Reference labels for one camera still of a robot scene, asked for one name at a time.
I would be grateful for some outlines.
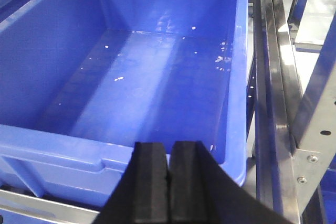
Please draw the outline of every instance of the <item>bin floor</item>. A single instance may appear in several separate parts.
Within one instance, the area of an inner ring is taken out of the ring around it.
[[[133,146],[225,139],[227,42],[107,30],[35,129]]]

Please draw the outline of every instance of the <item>hole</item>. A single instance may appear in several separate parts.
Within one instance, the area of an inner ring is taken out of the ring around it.
[[[331,131],[321,131],[320,133],[321,133],[321,135],[324,135],[324,136],[330,136],[331,135]]]

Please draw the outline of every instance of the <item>metal bracket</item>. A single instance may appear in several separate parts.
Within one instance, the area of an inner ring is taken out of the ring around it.
[[[309,80],[292,127],[297,150],[293,153],[294,175],[306,179],[298,185],[302,213],[336,153],[336,16]],[[315,155],[315,163],[307,157]]]

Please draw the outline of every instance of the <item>metal rack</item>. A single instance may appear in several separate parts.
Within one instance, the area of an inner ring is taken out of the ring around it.
[[[254,5],[260,16],[259,0]],[[257,197],[293,223],[325,223],[319,182],[336,152],[336,18],[302,96],[283,1],[264,0],[261,6],[265,19],[254,17]],[[317,222],[301,217],[306,208]]]

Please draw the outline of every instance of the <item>bolt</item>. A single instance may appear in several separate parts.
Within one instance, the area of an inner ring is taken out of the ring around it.
[[[303,184],[307,183],[307,179],[303,176],[298,177],[298,182],[303,185]]]
[[[309,163],[317,163],[319,158],[316,157],[315,155],[310,155],[310,156],[307,157],[307,160],[308,160]]]

